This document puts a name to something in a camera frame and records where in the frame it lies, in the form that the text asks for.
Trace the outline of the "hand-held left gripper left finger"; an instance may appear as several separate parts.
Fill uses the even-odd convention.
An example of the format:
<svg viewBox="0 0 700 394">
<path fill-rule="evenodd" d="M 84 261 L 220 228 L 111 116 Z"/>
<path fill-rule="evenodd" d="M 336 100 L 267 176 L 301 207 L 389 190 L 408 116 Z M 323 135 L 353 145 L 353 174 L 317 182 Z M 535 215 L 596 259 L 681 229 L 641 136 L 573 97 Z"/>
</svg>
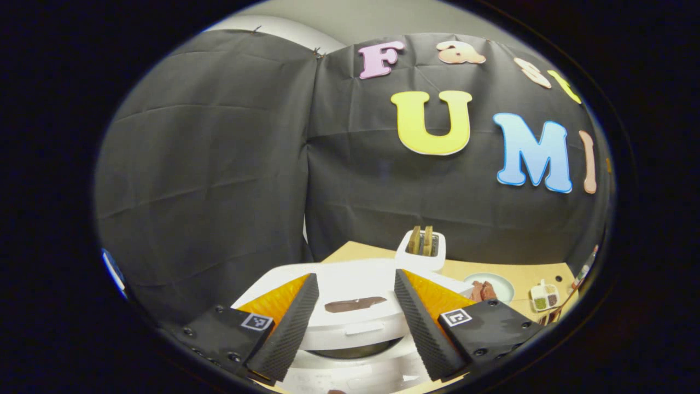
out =
<svg viewBox="0 0 700 394">
<path fill-rule="evenodd" d="M 240 379 L 272 386 L 283 381 L 318 301 L 311 273 L 237 308 L 217 306 L 180 329 L 180 341 L 198 356 Z"/>
</svg>

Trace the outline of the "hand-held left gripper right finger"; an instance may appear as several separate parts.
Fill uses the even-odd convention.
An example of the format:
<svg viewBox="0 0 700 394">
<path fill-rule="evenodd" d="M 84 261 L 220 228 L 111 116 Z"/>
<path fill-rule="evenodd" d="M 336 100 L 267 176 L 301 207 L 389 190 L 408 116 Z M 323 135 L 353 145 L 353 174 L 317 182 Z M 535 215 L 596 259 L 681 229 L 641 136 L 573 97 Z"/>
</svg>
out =
<svg viewBox="0 0 700 394">
<path fill-rule="evenodd" d="M 495 370 L 543 328 L 498 299 L 475 302 L 406 269 L 393 292 L 432 380 Z"/>
</svg>

